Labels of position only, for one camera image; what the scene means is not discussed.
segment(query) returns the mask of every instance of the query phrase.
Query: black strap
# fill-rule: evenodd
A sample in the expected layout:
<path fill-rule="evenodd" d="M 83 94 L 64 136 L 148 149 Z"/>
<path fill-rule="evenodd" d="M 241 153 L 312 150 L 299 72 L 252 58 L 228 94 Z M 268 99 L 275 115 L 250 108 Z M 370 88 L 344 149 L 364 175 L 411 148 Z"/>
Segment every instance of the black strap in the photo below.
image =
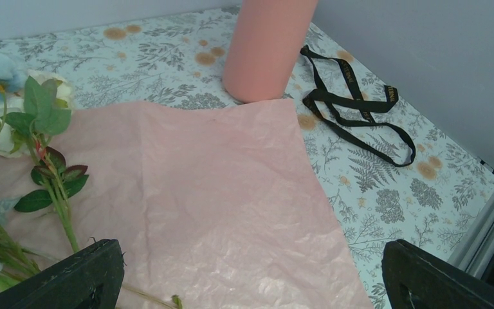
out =
<path fill-rule="evenodd" d="M 375 154 L 376 156 L 380 157 L 382 160 L 396 166 L 396 167 L 404 167 L 408 166 L 412 163 L 414 163 L 414 158 L 416 157 L 416 147 L 414 145 L 414 142 L 412 141 L 412 138 L 410 138 L 410 135 L 403 129 L 401 129 L 398 126 L 395 126 L 394 124 L 390 124 L 388 122 L 376 122 L 374 118 L 372 117 L 371 113 L 386 113 L 393 106 L 395 106 L 396 102 L 398 102 L 399 99 L 399 93 L 398 90 L 394 87 L 391 86 L 384 86 L 385 90 L 385 96 L 387 100 L 385 102 L 383 101 L 365 101 L 363 99 L 363 95 L 361 93 L 361 90 L 359 88 L 359 84 L 357 83 L 357 78 L 355 77 L 355 74 L 353 73 L 353 69 L 349 65 L 349 63 L 345 60 L 338 59 L 338 58 L 330 58 L 330 57 L 324 57 L 321 56 L 317 53 L 314 53 L 313 51 L 309 50 L 308 45 L 305 45 L 301 51 L 300 54 L 305 56 L 311 63 L 313 67 L 313 77 L 315 80 L 315 86 L 317 87 L 316 89 L 312 90 L 303 100 L 302 103 L 309 108 L 309 110 L 317 116 L 320 120 L 325 122 L 327 126 L 329 126 L 340 138 L 343 138 L 345 141 L 350 142 L 366 151 L 370 151 L 371 153 Z M 325 83 L 321 79 L 321 76 L 319 76 L 319 72 L 317 72 L 317 68 L 315 67 L 315 63 L 313 62 L 313 59 L 325 59 L 325 60 L 334 60 L 338 63 L 340 66 L 340 70 L 342 71 L 343 78 L 345 79 L 345 82 L 347 84 L 347 87 L 349 88 L 349 92 L 351 93 L 352 98 L 344 98 L 344 97 L 339 97 L 335 95 L 334 93 L 330 93 L 327 90 L 327 87 L 325 86 Z M 332 116 L 336 121 L 341 125 L 345 127 L 390 127 L 393 129 L 406 143 L 410 150 L 412 151 L 410 154 L 410 161 L 405 164 L 398 164 L 393 159 L 391 159 L 390 156 L 386 155 L 385 153 L 382 153 L 381 151 L 373 148 L 369 144 L 366 144 L 362 140 L 356 138 L 354 135 L 352 135 L 350 132 L 346 131 L 344 128 L 338 126 L 334 122 L 326 119 L 323 117 L 323 114 L 319 111 L 319 108 L 317 107 L 317 104 L 315 104 L 315 101 L 322 101 L 325 103 L 325 105 L 328 107 L 330 110 Z M 366 121 L 362 120 L 349 120 L 342 118 L 340 116 L 340 113 L 336 110 L 336 108 L 333 106 L 333 104 L 343 106 L 345 108 L 353 108 L 357 109 L 362 117 Z"/>

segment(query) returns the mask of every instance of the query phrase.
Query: wall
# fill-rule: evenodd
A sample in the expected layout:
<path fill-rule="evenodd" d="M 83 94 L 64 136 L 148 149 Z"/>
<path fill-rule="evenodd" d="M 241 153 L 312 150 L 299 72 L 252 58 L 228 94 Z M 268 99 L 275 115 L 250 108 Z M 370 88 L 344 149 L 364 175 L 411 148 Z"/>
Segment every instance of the wall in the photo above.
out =
<path fill-rule="evenodd" d="M 494 168 L 494 1 L 320 0 L 314 21 Z"/>
<path fill-rule="evenodd" d="M 241 0 L 0 0 L 0 39 L 239 3 Z"/>
<path fill-rule="evenodd" d="M 0 0 L 0 39 L 241 0 Z M 494 167 L 494 1 L 320 0 L 314 22 Z"/>

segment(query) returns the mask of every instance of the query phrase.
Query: pink cylinder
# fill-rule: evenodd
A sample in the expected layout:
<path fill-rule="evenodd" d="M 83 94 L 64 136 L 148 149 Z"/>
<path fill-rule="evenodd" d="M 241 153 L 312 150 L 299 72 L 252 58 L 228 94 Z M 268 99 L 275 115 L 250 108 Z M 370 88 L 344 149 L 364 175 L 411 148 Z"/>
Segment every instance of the pink cylinder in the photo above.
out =
<path fill-rule="evenodd" d="M 224 88 L 249 103 L 281 98 L 318 0 L 243 0 L 223 72 Z"/>

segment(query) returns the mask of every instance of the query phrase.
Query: pink wrapping paper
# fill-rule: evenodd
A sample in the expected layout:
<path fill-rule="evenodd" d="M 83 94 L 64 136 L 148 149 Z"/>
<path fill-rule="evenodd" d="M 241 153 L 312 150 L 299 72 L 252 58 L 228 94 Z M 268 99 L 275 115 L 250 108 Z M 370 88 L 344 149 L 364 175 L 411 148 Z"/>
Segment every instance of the pink wrapping paper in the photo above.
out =
<path fill-rule="evenodd" d="M 79 243 L 116 238 L 126 283 L 185 308 L 373 308 L 312 172 L 291 100 L 183 111 L 130 102 L 77 111 L 53 147 L 86 164 L 71 199 Z M 26 194 L 32 164 L 0 158 L 0 197 Z M 54 214 L 7 229 L 58 258 Z M 122 290 L 120 308 L 157 308 Z"/>

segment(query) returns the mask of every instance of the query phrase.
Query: floral tablecloth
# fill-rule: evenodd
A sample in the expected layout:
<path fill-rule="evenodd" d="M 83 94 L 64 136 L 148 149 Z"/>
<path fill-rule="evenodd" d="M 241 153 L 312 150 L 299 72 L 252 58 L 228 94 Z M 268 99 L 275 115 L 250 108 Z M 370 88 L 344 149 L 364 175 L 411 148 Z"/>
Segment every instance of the floral tablecloth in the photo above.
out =
<path fill-rule="evenodd" d="M 76 87 L 77 108 L 149 100 L 182 109 L 239 104 L 221 84 L 221 72 L 239 7 L 207 10 L 0 41 L 0 50 L 24 57 L 33 69 L 56 71 Z M 322 55 L 347 60 L 367 98 L 383 100 L 383 82 L 311 25 L 306 43 Z M 318 62 L 328 88 L 349 92 L 338 67 Z M 340 140 L 301 103 L 314 88 L 302 57 L 286 97 L 297 103 L 298 122 L 317 174 L 342 225 L 359 276 L 376 308 L 390 308 L 381 278 L 387 241 L 406 239 L 447 259 L 494 191 L 494 176 L 402 98 L 387 114 L 374 114 L 407 130 L 416 162 L 395 168 Z M 340 108 L 345 118 L 360 119 Z M 386 129 L 351 130 L 374 147 L 406 157 L 406 146 Z"/>

